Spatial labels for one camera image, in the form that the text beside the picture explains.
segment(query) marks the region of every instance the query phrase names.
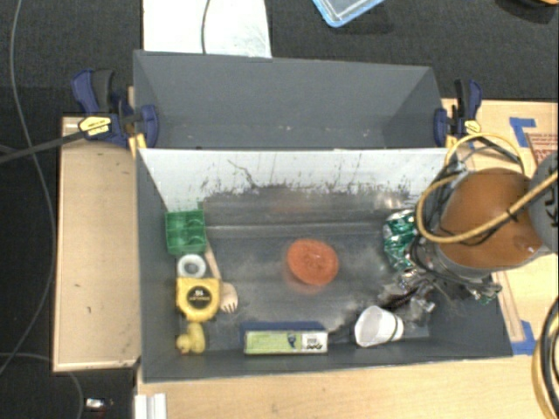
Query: green packet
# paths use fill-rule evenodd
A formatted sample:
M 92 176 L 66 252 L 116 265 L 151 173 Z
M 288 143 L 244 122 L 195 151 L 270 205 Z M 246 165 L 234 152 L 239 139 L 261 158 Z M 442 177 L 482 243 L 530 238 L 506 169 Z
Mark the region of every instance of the green packet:
M 241 324 L 245 354 L 325 354 L 328 331 L 315 321 L 251 321 Z

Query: orange ball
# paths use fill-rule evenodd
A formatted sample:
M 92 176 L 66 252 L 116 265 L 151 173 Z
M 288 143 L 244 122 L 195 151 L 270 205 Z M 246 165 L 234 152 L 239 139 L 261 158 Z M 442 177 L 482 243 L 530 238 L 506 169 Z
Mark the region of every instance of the orange ball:
M 326 285 L 338 274 L 338 255 L 322 241 L 299 239 L 287 250 L 287 266 L 306 284 Z

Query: yellow cable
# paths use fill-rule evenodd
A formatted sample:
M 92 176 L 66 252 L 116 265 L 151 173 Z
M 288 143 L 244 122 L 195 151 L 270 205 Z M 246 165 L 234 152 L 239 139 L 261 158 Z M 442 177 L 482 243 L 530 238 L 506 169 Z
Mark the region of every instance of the yellow cable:
M 553 335 L 557 329 L 557 320 L 559 316 L 555 316 L 549 334 Z M 556 414 L 553 412 L 553 408 L 549 406 L 549 401 L 547 394 L 542 388 L 542 368 L 540 366 L 540 356 L 542 354 L 542 337 L 535 343 L 534 354 L 532 355 L 532 386 L 534 388 L 535 399 L 542 410 L 543 415 L 546 419 L 557 419 Z
M 418 227 L 418 231 L 421 236 L 425 237 L 427 240 L 434 242 L 436 244 L 456 244 L 458 242 L 463 242 L 472 237 L 480 236 L 499 223 L 502 223 L 508 219 L 509 216 L 513 216 L 516 214 L 524 205 L 530 202 L 532 199 L 537 197 L 540 193 L 542 193 L 545 189 L 551 186 L 557 180 L 557 171 L 551 174 L 548 178 L 540 182 L 535 188 L 531 189 L 528 193 L 526 193 L 523 197 L 521 197 L 516 203 L 514 203 L 508 211 L 503 212 L 501 215 L 494 217 L 492 220 L 487 221 L 480 225 L 479 227 L 473 228 L 469 231 L 464 233 L 454 235 L 454 236 L 437 236 L 429 231 L 424 226 L 423 223 L 423 208 L 425 205 L 425 201 L 429 194 L 433 192 L 435 189 L 440 188 L 443 185 L 446 185 L 449 182 L 456 180 L 458 177 L 456 175 L 452 175 L 450 177 L 446 177 L 443 180 L 433 183 L 427 190 L 419 197 L 418 200 L 418 211 L 416 215 L 416 225 Z
M 499 140 L 502 140 L 504 142 L 506 142 L 506 144 L 508 144 L 508 146 L 510 146 L 513 151 L 516 153 L 516 155 L 518 156 L 518 159 L 520 160 L 520 165 L 522 168 L 522 173 L 524 175 L 526 175 L 526 163 L 524 162 L 524 160 L 522 159 L 522 154 L 520 149 L 518 149 L 516 147 L 516 145 L 511 142 L 507 137 L 501 135 L 501 134 L 492 134 L 490 132 L 485 132 L 485 133 L 478 133 L 478 134 L 470 134 L 468 136 L 462 137 L 460 138 L 458 141 L 456 141 L 449 149 L 448 152 L 446 153 L 446 157 L 445 157 L 445 166 L 448 166 L 448 163 L 450 162 L 452 156 L 454 154 L 456 154 L 456 150 L 460 147 L 460 145 L 464 144 L 465 142 L 468 141 L 472 141 L 475 140 L 476 138 L 482 138 L 482 137 L 494 137 L 494 138 L 498 138 Z

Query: black carpet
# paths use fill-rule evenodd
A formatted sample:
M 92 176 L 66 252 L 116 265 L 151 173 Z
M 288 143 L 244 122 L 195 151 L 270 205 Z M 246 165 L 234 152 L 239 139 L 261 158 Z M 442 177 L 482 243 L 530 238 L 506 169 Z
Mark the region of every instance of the black carpet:
M 0 149 L 25 146 L 8 67 L 16 5 L 0 0 Z M 557 100 L 557 8 L 517 0 L 388 0 L 335 29 L 310 0 L 266 0 L 266 6 L 275 57 L 429 65 L 444 97 L 454 97 L 454 79 L 473 78 L 487 99 Z M 124 87 L 132 82 L 131 52 L 140 47 L 141 0 L 24 0 L 16 77 L 33 141 L 56 137 L 63 113 L 77 109 L 69 86 L 74 73 L 111 68 L 115 84 Z M 55 206 L 56 157 L 39 156 Z M 31 160 L 0 167 L 0 224 L 3 353 L 27 327 L 51 259 L 45 201 Z M 23 351 L 51 354 L 52 307 L 50 297 Z M 106 418 L 130 417 L 131 370 L 77 376 L 85 397 L 107 400 Z M 78 410 L 68 377 L 26 359 L 13 361 L 0 378 L 0 399 L 0 418 L 71 418 Z

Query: white label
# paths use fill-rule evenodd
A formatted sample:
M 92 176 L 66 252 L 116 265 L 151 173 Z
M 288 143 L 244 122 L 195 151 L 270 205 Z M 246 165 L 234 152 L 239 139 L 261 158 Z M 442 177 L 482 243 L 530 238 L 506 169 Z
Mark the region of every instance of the white label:
M 301 336 L 302 353 L 325 353 L 328 350 L 328 333 L 303 333 Z

